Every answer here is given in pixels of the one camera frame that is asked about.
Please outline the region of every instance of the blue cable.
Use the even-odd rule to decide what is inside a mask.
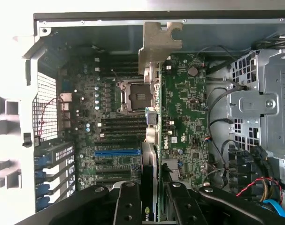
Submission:
[[[271,205],[274,207],[274,209],[277,211],[277,213],[278,213],[280,216],[282,216],[282,217],[285,218],[285,211],[284,211],[284,209],[283,209],[283,208],[281,207],[281,205],[280,205],[279,203],[277,203],[275,200],[273,200],[273,199],[267,199],[267,200],[264,200],[263,203],[269,203],[269,204],[271,204]]]

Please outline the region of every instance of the cpu socket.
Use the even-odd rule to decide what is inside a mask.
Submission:
[[[117,109],[118,113],[124,115],[144,114],[145,108],[150,107],[153,101],[151,87],[144,84],[143,79],[123,80],[118,82],[121,92],[121,107]]]

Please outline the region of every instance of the motherboard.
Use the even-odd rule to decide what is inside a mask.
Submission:
[[[148,141],[146,129],[153,127],[147,125],[146,111],[152,105],[162,105],[156,109],[159,159],[176,163],[178,180],[194,188],[202,184],[207,173],[200,153],[207,133],[203,58],[187,53],[169,56],[162,65],[162,86],[155,84],[154,93],[137,74],[137,56],[99,54],[72,62],[62,90],[73,93],[68,135],[76,146],[77,190],[140,181],[141,143]]]

